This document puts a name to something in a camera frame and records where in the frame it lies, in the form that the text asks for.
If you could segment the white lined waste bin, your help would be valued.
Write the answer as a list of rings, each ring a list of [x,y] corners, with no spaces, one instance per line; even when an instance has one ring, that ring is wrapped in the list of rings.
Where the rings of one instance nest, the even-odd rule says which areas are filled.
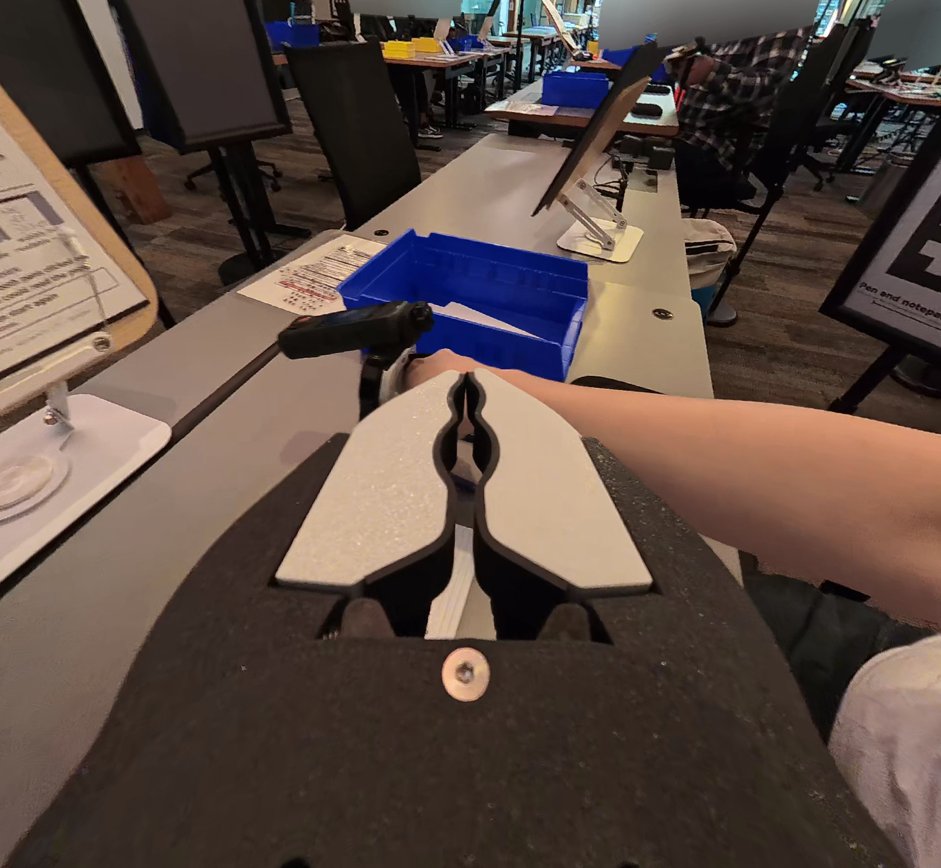
[[[706,321],[712,301],[727,266],[737,252],[737,243],[719,223],[699,218],[680,222],[684,240],[691,296]]]

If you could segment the black framed floor sign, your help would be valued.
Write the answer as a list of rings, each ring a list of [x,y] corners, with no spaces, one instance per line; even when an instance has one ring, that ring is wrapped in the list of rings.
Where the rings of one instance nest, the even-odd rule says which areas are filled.
[[[939,397],[940,135],[916,154],[819,312],[885,350],[829,411],[853,415],[888,377]]]

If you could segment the person's right forearm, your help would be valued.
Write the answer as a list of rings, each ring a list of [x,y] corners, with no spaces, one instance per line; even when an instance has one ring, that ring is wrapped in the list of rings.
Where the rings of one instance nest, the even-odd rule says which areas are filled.
[[[939,628],[939,435],[795,406],[498,376],[602,443],[701,534]]]

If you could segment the white lined notepad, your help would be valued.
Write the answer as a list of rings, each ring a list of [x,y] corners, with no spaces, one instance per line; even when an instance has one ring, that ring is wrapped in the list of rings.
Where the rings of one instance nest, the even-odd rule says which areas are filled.
[[[472,529],[454,528],[453,568],[445,589],[431,603],[424,638],[455,639],[475,580]]]

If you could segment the black framed board on easel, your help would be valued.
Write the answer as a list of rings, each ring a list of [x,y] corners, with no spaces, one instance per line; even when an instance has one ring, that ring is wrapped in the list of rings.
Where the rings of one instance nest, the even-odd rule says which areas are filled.
[[[1,0],[1,84],[135,253],[89,165],[140,146],[77,0]]]
[[[274,220],[254,144],[292,133],[258,0],[108,0],[135,69],[147,132],[181,155],[207,152],[244,252],[218,268],[233,286],[282,253],[268,234],[310,239]]]

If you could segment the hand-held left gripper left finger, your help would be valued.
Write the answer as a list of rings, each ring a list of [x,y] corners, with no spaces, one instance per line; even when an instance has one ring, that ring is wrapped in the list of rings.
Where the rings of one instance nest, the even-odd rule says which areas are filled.
[[[279,587],[372,597],[400,635],[424,636],[453,568],[463,381],[445,372],[359,422],[276,569]]]

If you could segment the black wrist rest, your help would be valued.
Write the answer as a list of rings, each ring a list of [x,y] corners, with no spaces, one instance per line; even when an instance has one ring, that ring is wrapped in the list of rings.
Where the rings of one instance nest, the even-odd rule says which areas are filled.
[[[642,394],[653,394],[661,395],[662,392],[641,387],[639,385],[629,383],[623,380],[612,379],[602,376],[582,376],[573,381],[569,382],[573,386],[580,386],[585,388],[599,389],[599,390],[609,390],[609,391],[625,391],[633,393],[642,393]]]

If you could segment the loose white paper sheet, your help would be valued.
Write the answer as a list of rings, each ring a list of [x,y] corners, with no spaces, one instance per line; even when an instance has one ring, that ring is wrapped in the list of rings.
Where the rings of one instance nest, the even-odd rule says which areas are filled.
[[[541,341],[541,337],[530,333],[524,329],[518,328],[505,321],[488,316],[485,313],[477,311],[462,303],[451,301],[446,305],[431,303],[430,307],[436,317],[448,318],[457,321],[463,321],[475,325],[480,325],[489,329],[498,330],[502,333],[511,333],[519,336],[528,337]]]

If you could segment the black floor stand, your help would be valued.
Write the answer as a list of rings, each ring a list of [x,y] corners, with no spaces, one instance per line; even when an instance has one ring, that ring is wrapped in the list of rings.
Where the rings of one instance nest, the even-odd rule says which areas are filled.
[[[738,278],[742,270],[743,262],[759,236],[770,212],[783,196],[785,190],[784,186],[784,182],[778,182],[773,185],[767,190],[764,201],[757,207],[753,205],[743,206],[743,209],[746,210],[747,213],[755,214],[756,219],[744,242],[739,245],[736,253],[729,260],[723,271],[722,278],[712,297],[710,307],[705,317],[706,325],[715,328],[728,328],[737,322],[738,313],[736,309],[729,305],[725,299],[728,288],[732,285],[733,281]]]

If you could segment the person's right hand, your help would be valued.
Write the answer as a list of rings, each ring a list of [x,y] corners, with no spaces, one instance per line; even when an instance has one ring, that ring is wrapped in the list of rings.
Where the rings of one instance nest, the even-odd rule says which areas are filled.
[[[408,362],[403,374],[403,390],[417,388],[445,372],[453,371],[465,375],[478,369],[501,374],[500,369],[486,367],[469,357],[449,349],[441,349],[428,356],[414,357]]]

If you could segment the person's white shirt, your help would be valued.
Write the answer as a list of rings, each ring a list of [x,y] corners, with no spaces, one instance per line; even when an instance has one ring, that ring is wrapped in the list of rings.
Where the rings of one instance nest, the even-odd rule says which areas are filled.
[[[884,651],[853,676],[828,747],[908,866],[940,865],[940,637]]]

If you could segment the curved pale strip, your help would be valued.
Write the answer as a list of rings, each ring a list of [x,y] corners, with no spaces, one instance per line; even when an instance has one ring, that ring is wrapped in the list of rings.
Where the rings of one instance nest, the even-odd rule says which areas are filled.
[[[578,46],[577,41],[566,28],[563,16],[560,15],[552,2],[550,0],[540,0],[540,2],[571,58],[575,61],[590,61],[591,55]]]

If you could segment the wooden document stand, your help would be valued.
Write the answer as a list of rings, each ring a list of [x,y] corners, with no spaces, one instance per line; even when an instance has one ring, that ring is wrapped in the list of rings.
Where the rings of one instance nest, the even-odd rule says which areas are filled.
[[[42,397],[43,406],[2,432],[1,578],[13,577],[165,448],[171,427],[90,394],[70,394],[77,375],[140,340],[157,318],[147,271],[2,92],[2,129],[21,145],[80,223],[147,294],[143,309],[103,325],[2,376],[2,415]]]

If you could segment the black power box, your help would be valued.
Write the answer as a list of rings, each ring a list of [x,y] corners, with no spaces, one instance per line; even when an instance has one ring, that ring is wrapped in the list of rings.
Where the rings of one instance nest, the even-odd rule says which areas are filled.
[[[644,169],[654,173],[670,171],[675,147],[669,141],[650,136],[625,134],[609,151],[611,168],[618,173]]]

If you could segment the wooden desk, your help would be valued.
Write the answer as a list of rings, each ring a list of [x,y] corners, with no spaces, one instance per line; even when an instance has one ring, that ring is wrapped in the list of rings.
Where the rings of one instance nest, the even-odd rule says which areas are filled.
[[[512,94],[510,98],[492,103],[485,109],[485,114],[495,120],[507,122],[514,132],[533,130],[537,134],[550,135],[557,130],[580,131],[587,126],[594,113],[593,109],[543,106],[542,90],[542,81],[539,79],[518,93]],[[657,106],[660,109],[660,115],[644,117],[638,115],[635,112],[636,108],[633,108],[618,125],[616,130],[618,135],[631,134],[661,138],[676,136],[679,127],[675,100],[670,91],[665,94],[642,93],[638,105]]]

